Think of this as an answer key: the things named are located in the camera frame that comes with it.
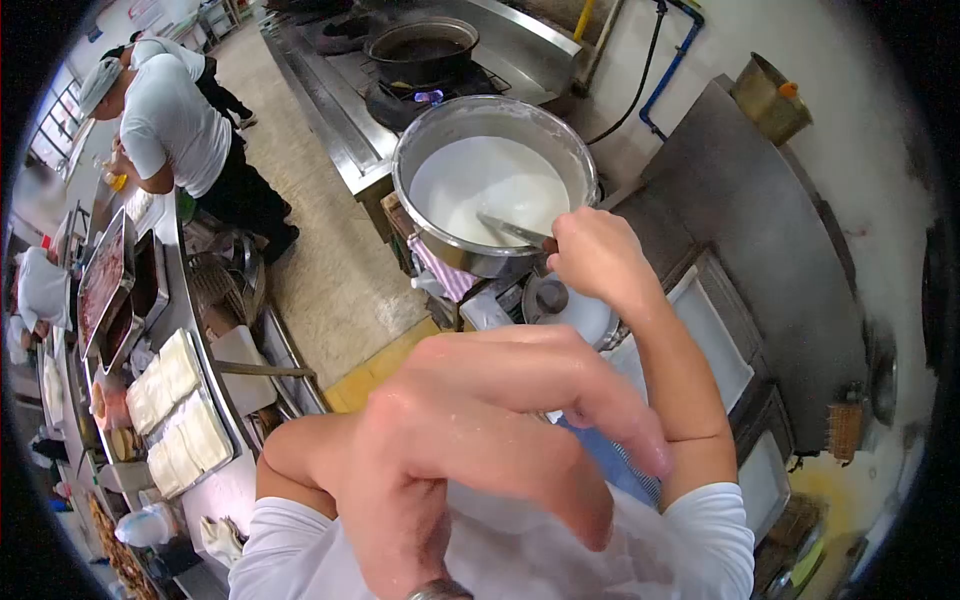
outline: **blue pipe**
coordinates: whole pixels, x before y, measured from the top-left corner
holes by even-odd
[[[666,89],[666,86],[670,83],[670,79],[673,77],[673,74],[677,71],[677,67],[680,66],[680,61],[684,59],[686,52],[690,49],[690,45],[693,43],[693,40],[696,38],[697,34],[700,33],[700,30],[704,28],[704,16],[702,14],[694,11],[692,7],[685,4],[682,0],[669,0],[669,2],[689,15],[689,17],[693,19],[693,26],[686,34],[684,43],[677,48],[677,56],[670,61],[670,66],[666,68],[666,72],[663,73],[663,77],[660,78],[660,82],[654,89],[654,93],[650,94],[650,98],[647,99],[647,104],[643,105],[643,108],[640,109],[640,120],[646,123],[647,127],[650,128],[650,131],[664,142],[666,141],[666,134],[663,133],[660,128],[657,127],[650,119],[650,108],[653,107],[654,103]]]

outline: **white batter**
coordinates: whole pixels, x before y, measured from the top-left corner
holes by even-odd
[[[410,200],[432,224],[486,246],[524,246],[491,230],[477,210],[550,235],[570,209],[566,187],[545,158],[505,137],[468,137],[430,155],[410,183]]]

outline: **hand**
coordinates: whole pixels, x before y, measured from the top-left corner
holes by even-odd
[[[46,321],[37,321],[34,325],[34,333],[40,336],[41,340],[45,340],[50,335],[50,324]]]
[[[367,586],[383,600],[447,577],[446,482],[522,498],[587,548],[606,547],[612,497],[576,438],[522,412],[595,423],[646,472],[670,469],[660,422],[572,328],[522,325],[428,338],[383,385],[345,451],[336,498]]]
[[[124,173],[129,173],[130,169],[133,167],[131,160],[123,153],[123,146],[120,146],[120,151],[113,153],[113,162],[109,166],[109,171],[113,175],[122,175]]]
[[[550,255],[547,267],[577,292],[621,314],[638,296],[663,298],[636,234],[622,217],[581,206],[557,217],[553,235],[560,251]]]

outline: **person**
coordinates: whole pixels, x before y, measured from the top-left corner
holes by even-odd
[[[169,54],[177,57],[190,73],[190,78],[197,85],[204,98],[212,107],[217,109],[217,112],[227,118],[235,130],[244,130],[251,125],[256,125],[257,119],[253,111],[245,107],[232,92],[217,82],[217,60],[187,50],[172,39],[144,36],[141,33],[140,37],[130,44],[107,50],[101,60],[115,58],[120,60],[125,68],[136,70],[144,62],[159,54]],[[230,114],[231,110],[240,117],[239,124],[233,120],[233,116]]]
[[[55,325],[73,330],[77,318],[77,289],[80,282],[57,266],[57,257],[39,246],[31,246],[16,258],[9,302],[11,312],[23,319],[28,331],[41,339]]]
[[[7,353],[10,355],[10,361],[15,365],[29,363],[29,351],[33,345],[33,332],[24,323],[23,317],[10,315],[7,318]]]
[[[101,60],[79,101],[81,111],[98,120],[122,115],[112,173],[152,194],[182,187],[214,217],[267,238],[268,264],[300,236],[283,221],[290,205],[247,163],[240,136],[173,55],[157,55],[137,70]]]
[[[626,221],[582,207],[553,232],[548,267],[633,331],[649,406],[568,326],[427,338],[363,411],[267,438],[231,600],[750,596],[754,536],[703,353]],[[555,409],[659,477],[662,512],[521,414]]]

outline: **yellow floor stripe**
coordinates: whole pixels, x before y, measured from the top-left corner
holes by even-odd
[[[324,390],[330,408],[337,413],[363,409],[367,405],[370,392],[399,369],[417,342],[438,333],[440,329],[430,318],[408,329],[365,363],[354,367],[343,379]]]

